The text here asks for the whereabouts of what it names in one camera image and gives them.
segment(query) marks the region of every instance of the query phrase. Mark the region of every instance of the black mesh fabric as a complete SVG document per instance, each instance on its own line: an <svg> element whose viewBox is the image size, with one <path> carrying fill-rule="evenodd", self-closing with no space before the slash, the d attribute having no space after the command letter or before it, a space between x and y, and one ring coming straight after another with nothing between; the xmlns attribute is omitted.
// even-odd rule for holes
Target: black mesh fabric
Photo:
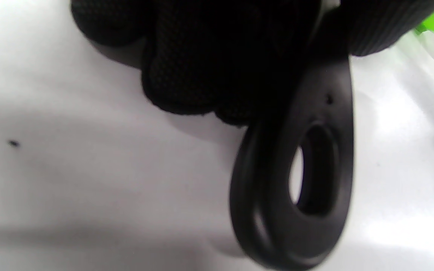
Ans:
<svg viewBox="0 0 434 271"><path fill-rule="evenodd" d="M310 0L72 0L90 40L123 46L146 36L146 96L177 114L214 111L246 125L280 93L269 74L306 43ZM434 11L434 0L342 0L348 48L368 55L388 48Z"/></svg>
<svg viewBox="0 0 434 271"><path fill-rule="evenodd" d="M376 53L434 12L434 0L343 0L353 55Z"/></svg>

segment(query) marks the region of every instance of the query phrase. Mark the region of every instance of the white surface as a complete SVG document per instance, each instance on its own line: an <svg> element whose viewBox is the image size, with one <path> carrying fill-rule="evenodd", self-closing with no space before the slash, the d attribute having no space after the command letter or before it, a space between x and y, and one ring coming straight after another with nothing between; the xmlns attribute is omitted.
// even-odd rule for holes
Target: white surface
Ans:
<svg viewBox="0 0 434 271"><path fill-rule="evenodd" d="M353 203L319 271L434 270L434 77L401 44L353 59ZM0 0L0 270L260 270L227 206L243 132L150 105L66 1Z"/></svg>

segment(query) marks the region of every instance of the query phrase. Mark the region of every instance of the black object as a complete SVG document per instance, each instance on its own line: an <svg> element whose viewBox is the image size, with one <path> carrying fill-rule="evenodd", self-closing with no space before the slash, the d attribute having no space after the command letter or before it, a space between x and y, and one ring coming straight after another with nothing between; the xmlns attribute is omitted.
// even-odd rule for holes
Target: black object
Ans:
<svg viewBox="0 0 434 271"><path fill-rule="evenodd" d="M96 43L125 46L146 37L144 90L162 110L214 112L231 125L248 125L269 99L281 95L270 91L269 74L280 58L309 41L303 20L317 3L72 0L71 11L81 32ZM342 0L342 9L348 53L368 55L422 22L434 11L434 0Z"/></svg>
<svg viewBox="0 0 434 271"><path fill-rule="evenodd" d="M295 91L251 123L232 175L230 205L243 250L263 266L307 270L324 260L343 230L353 179L353 102L344 17L325 16L307 48ZM289 174L304 155L295 205Z"/></svg>
<svg viewBox="0 0 434 271"><path fill-rule="evenodd" d="M249 125L232 174L241 248L258 263L306 270L343 230L353 178L348 54L383 50L434 11L434 0L72 0L92 41L146 37L148 99L177 114ZM304 153L300 199L289 173Z"/></svg>

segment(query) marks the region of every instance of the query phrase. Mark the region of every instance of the rubber handle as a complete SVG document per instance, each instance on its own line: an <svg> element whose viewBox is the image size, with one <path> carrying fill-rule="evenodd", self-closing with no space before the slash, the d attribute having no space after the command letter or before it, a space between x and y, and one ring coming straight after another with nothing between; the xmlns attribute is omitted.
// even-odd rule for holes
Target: rubber handle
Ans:
<svg viewBox="0 0 434 271"><path fill-rule="evenodd" d="M322 262L343 230L353 180L351 74L339 13L312 43L294 94L253 122L241 144L230 191L234 233L267 268L307 270ZM301 146L297 204L289 175Z"/></svg>

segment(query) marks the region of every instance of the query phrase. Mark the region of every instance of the small black speck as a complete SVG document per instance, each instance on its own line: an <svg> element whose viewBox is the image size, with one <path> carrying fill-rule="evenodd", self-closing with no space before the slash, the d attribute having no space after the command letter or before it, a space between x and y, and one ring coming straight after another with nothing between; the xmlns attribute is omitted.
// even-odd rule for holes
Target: small black speck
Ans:
<svg viewBox="0 0 434 271"><path fill-rule="evenodd" d="M8 140L8 144L9 144L9 146L12 146L14 148L19 147L19 142L16 140Z"/></svg>
<svg viewBox="0 0 434 271"><path fill-rule="evenodd" d="M331 96L330 94L326 95L326 103L332 105L333 102L334 102L333 96Z"/></svg>

